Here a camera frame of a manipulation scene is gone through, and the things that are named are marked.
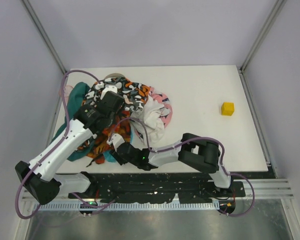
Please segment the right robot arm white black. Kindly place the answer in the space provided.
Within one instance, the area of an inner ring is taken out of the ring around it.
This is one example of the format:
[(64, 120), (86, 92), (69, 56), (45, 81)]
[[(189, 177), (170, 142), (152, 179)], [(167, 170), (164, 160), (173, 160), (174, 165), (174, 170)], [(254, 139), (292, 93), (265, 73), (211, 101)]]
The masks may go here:
[(180, 162), (203, 174), (208, 174), (219, 189), (232, 187), (232, 176), (223, 164), (224, 145), (211, 137), (191, 133), (183, 134), (181, 140), (157, 148), (138, 149), (114, 133), (107, 143), (113, 146), (111, 155), (120, 164), (130, 163), (138, 169), (151, 171), (163, 165)]

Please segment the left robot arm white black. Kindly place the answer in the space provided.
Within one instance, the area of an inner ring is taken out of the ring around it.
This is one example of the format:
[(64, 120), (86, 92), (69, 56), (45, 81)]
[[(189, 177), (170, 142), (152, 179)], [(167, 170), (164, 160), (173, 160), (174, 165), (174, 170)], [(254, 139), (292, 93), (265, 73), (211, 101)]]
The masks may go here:
[(40, 205), (50, 203), (60, 194), (85, 193), (89, 189), (93, 178), (88, 173), (59, 175), (57, 171), (81, 144), (109, 128), (124, 104), (121, 95), (108, 91), (96, 106), (83, 105), (68, 127), (41, 154), (15, 166), (21, 185)]

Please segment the camouflage orange black cloth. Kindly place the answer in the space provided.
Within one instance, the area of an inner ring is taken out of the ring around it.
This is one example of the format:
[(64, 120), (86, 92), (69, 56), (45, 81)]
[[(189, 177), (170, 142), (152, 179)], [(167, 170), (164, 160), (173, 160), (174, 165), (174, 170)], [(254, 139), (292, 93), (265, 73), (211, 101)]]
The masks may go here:
[(101, 100), (102, 91), (106, 87), (116, 87), (117, 93), (124, 98), (124, 110), (130, 113), (141, 112), (151, 92), (151, 87), (139, 82), (133, 82), (129, 79), (120, 77), (108, 77), (96, 82), (85, 94), (82, 105), (88, 104), (94, 107)]

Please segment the light blue cloth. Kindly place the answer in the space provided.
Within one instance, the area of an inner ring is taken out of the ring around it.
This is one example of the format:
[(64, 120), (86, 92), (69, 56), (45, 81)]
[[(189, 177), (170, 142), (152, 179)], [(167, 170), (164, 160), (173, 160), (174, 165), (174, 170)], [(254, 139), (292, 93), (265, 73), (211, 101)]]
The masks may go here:
[[(128, 143), (130, 143), (133, 139), (132, 130), (130, 128), (128, 130), (124, 130), (123, 128), (120, 128), (117, 132), (114, 132), (113, 134), (118, 134), (118, 135), (122, 136), (123, 139)], [(106, 162), (115, 163), (116, 159), (111, 155), (111, 151), (114, 150), (114, 148), (113, 148), (112, 145), (109, 145), (107, 143), (107, 140), (110, 137), (111, 137), (111, 134), (109, 133), (108, 136), (107, 136), (106, 145), (105, 145), (105, 148), (104, 148), (102, 154), (103, 154), (103, 157), (104, 157)]]

